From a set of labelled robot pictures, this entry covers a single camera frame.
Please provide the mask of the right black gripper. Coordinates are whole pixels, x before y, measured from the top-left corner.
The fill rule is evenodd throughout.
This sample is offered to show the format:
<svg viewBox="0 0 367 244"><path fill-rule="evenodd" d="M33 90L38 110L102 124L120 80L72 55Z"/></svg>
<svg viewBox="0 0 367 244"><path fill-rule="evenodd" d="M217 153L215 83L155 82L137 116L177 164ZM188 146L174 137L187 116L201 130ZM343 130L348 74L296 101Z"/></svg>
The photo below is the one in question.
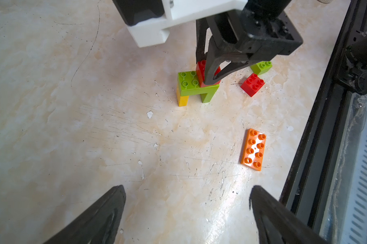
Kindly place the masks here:
<svg viewBox="0 0 367 244"><path fill-rule="evenodd" d="M247 1L242 10L196 20L196 63L205 60L204 85L215 85L235 71L288 56L300 47L303 39L284 12L288 4ZM212 37L207 41L208 28Z"/></svg>

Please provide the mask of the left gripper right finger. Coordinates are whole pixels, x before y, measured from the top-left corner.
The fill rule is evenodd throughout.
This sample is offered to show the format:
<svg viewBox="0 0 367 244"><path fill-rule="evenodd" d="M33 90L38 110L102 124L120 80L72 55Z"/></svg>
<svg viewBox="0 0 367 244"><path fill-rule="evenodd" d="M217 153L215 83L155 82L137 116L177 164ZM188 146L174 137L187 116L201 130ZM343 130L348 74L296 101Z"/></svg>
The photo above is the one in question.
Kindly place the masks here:
<svg viewBox="0 0 367 244"><path fill-rule="evenodd" d="M261 244L326 244L263 187L254 186L250 194Z"/></svg>

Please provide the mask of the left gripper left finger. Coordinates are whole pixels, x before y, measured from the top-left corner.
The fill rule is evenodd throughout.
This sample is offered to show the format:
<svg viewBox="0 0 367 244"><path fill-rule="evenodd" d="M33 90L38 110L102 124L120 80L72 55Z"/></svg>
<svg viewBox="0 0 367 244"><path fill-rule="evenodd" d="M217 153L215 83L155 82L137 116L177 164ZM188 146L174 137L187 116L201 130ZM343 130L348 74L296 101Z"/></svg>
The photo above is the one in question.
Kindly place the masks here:
<svg viewBox="0 0 367 244"><path fill-rule="evenodd" d="M112 187L47 244L113 244L126 202L122 185Z"/></svg>

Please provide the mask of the red lego brick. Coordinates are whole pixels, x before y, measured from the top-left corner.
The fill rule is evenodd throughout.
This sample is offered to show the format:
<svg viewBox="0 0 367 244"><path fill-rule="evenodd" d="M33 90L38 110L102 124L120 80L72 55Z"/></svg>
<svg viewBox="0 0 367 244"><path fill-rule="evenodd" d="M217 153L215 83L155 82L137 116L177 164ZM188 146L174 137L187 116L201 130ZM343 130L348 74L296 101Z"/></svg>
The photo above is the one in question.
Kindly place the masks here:
<svg viewBox="0 0 367 244"><path fill-rule="evenodd" d="M265 82L257 74L252 73L240 86L250 97L253 97L263 86Z"/></svg>
<svg viewBox="0 0 367 244"><path fill-rule="evenodd" d="M196 66L196 73L197 73L197 77L198 77L198 80L199 80L200 87L209 86L209 85L204 84L204 81L205 81L205 75L204 75L205 66L206 66L206 60L199 61L197 63L197 66Z"/></svg>

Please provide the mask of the long green lego brick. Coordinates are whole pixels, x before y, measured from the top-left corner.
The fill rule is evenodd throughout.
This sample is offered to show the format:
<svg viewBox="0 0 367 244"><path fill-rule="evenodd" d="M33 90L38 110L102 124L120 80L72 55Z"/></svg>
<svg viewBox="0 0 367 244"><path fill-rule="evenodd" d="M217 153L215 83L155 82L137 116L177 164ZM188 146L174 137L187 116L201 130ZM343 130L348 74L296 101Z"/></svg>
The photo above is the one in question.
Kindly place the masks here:
<svg viewBox="0 0 367 244"><path fill-rule="evenodd" d="M201 95L205 97L208 94L214 94L219 88L218 84L201 87L196 71L179 72L177 86L181 96Z"/></svg>

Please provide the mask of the small green lego brick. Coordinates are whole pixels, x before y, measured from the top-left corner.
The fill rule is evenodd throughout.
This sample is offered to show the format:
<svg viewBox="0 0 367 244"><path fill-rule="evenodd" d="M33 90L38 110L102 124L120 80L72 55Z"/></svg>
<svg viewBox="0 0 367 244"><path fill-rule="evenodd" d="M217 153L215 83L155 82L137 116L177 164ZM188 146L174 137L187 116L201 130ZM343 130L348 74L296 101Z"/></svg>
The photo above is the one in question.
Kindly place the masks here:
<svg viewBox="0 0 367 244"><path fill-rule="evenodd" d="M273 67L273 64L270 61L259 62L259 63L256 63L250 66L251 70L256 75L262 75L268 72L272 67Z"/></svg>
<svg viewBox="0 0 367 244"><path fill-rule="evenodd" d="M202 103L209 103L215 95L215 91L201 94Z"/></svg>

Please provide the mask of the yellow lego brick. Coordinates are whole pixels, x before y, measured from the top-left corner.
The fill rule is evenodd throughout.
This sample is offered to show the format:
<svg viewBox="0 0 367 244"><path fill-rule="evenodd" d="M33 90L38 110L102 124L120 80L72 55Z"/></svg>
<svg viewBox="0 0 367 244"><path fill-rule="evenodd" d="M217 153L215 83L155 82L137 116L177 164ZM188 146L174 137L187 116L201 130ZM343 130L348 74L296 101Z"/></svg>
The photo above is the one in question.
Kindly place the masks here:
<svg viewBox="0 0 367 244"><path fill-rule="evenodd" d="M182 96L179 88L176 89L177 103L179 107L187 106L189 96Z"/></svg>

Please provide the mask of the orange long lego brick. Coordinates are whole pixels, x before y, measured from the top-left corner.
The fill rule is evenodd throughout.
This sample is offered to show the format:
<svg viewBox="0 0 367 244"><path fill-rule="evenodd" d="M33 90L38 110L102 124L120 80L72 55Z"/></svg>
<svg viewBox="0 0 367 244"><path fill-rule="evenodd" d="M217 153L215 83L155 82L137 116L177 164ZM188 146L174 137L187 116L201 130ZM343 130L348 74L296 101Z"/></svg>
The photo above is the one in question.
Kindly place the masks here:
<svg viewBox="0 0 367 244"><path fill-rule="evenodd" d="M267 135L250 128L244 139L240 163L256 171L262 170Z"/></svg>

